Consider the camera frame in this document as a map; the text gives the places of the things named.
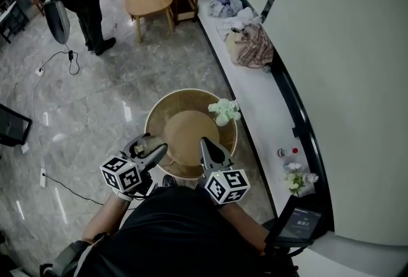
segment round wooden table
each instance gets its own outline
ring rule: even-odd
[[[174,31],[173,19],[170,14],[170,5],[173,0],[124,0],[125,9],[130,17],[136,19],[136,33],[138,42],[142,41],[140,33],[140,18],[160,11],[165,11],[170,31]]]
[[[237,146],[237,124],[234,120],[219,127],[208,105],[219,98],[200,89],[174,91],[153,106],[145,125],[145,132],[160,137],[168,144],[168,152],[159,167],[167,174],[185,180],[200,178],[200,139],[204,136],[220,143],[231,155]]]

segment pink plaid cloth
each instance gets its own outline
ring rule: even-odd
[[[263,67],[266,63],[272,62],[273,45],[260,24],[247,25],[242,34],[244,40],[249,41],[249,46],[240,54],[237,60],[239,64]]]

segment black pants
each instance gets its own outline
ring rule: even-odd
[[[85,45],[98,52],[103,47],[102,13],[99,0],[60,0],[64,6],[75,12],[85,38]]]

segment power cable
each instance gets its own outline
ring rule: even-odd
[[[50,177],[50,176],[48,176],[48,175],[46,175],[46,174],[44,174],[44,173],[43,173],[43,176],[46,177],[46,178],[49,178],[50,180],[52,180],[52,181],[54,181],[54,182],[56,182],[56,183],[58,183],[58,184],[61,184],[64,188],[66,188],[66,189],[67,189],[68,191],[70,191],[72,194],[75,194],[77,197],[82,198],[82,199],[84,199],[84,200],[92,201],[93,203],[96,203],[96,204],[98,204],[98,205],[100,205],[100,206],[103,206],[103,203],[97,202],[97,201],[95,201],[95,200],[92,200],[92,199],[90,199],[90,198],[87,198],[87,197],[84,197],[84,196],[82,196],[82,195],[80,195],[80,194],[75,193],[74,191],[72,191],[69,187],[67,187],[67,186],[66,186],[65,184],[63,184],[62,182],[57,181],[57,180],[53,179],[52,177]]]
[[[51,56],[44,64],[42,64],[42,65],[40,66],[39,71],[42,70],[42,71],[43,71],[43,74],[40,76],[40,79],[37,81],[36,85],[34,86],[34,90],[33,90],[33,120],[34,120],[34,130],[36,131],[38,143],[40,144],[41,154],[42,154],[42,156],[43,156],[43,163],[44,163],[43,167],[44,167],[44,169],[46,168],[47,163],[46,163],[46,160],[45,160],[45,154],[44,154],[43,145],[41,144],[40,135],[38,134],[38,131],[37,131],[37,125],[36,125],[36,111],[35,111],[35,94],[36,94],[37,86],[38,86],[38,84],[40,83],[41,79],[43,78],[43,75],[44,75],[44,72],[45,72],[44,66],[45,66],[48,62],[50,62],[56,55],[61,54],[61,53],[62,53],[62,54],[76,54],[76,64],[77,64],[77,66],[78,66],[78,71],[77,71],[75,74],[72,74],[72,73],[71,73],[72,60],[70,59],[69,61],[70,61],[71,63],[70,63],[70,65],[69,65],[69,73],[70,73],[71,75],[76,75],[76,74],[79,72],[80,67],[79,67],[79,65],[78,65],[78,53],[71,51],[71,50],[69,49],[69,47],[68,47],[67,44],[65,44],[65,46],[66,46],[66,48],[68,49],[68,52],[62,52],[62,51],[57,52],[57,53],[53,54],[53,56]],[[46,175],[46,174],[44,174],[44,173],[43,173],[43,176],[46,177],[46,178],[49,178],[50,180],[52,180],[52,181],[54,181],[54,182],[56,182],[56,183],[58,183],[58,184],[60,184],[60,185],[62,185],[64,188],[66,188],[67,190],[69,190],[72,194],[76,195],[77,197],[80,197],[80,198],[85,199],[85,200],[92,201],[92,202],[94,202],[94,203],[96,203],[96,204],[99,204],[99,205],[103,206],[103,204],[100,203],[100,202],[97,202],[97,201],[95,201],[95,200],[93,200],[93,199],[86,198],[86,197],[84,197],[84,196],[82,196],[82,195],[80,195],[80,194],[77,194],[76,192],[72,191],[69,187],[65,186],[65,184],[63,184],[62,182],[57,181],[57,180],[53,179],[52,177],[50,177],[50,176],[48,176],[48,175]],[[133,197],[134,197],[136,200],[139,200],[139,201],[145,199],[144,196],[134,195]]]

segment small bottle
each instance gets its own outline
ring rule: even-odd
[[[298,153],[297,148],[280,148],[278,149],[277,155],[279,157],[287,157],[287,156],[292,156],[296,155]]]

